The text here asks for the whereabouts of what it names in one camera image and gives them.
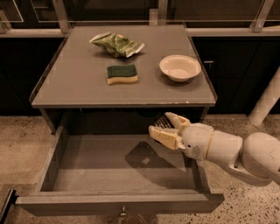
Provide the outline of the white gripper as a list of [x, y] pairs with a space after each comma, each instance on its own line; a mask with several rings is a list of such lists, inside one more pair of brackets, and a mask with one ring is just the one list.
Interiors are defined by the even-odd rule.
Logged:
[[205, 160], [214, 128], [202, 123], [191, 124], [189, 119], [172, 112], [165, 115], [175, 129], [150, 126], [150, 137], [171, 150], [181, 149], [189, 158]]

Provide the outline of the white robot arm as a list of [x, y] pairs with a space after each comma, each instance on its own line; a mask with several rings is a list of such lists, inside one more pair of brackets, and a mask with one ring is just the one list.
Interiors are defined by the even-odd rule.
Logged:
[[172, 112], [164, 113], [148, 131], [165, 147], [215, 163], [246, 183], [280, 184], [280, 141], [269, 134], [256, 132], [243, 139]]

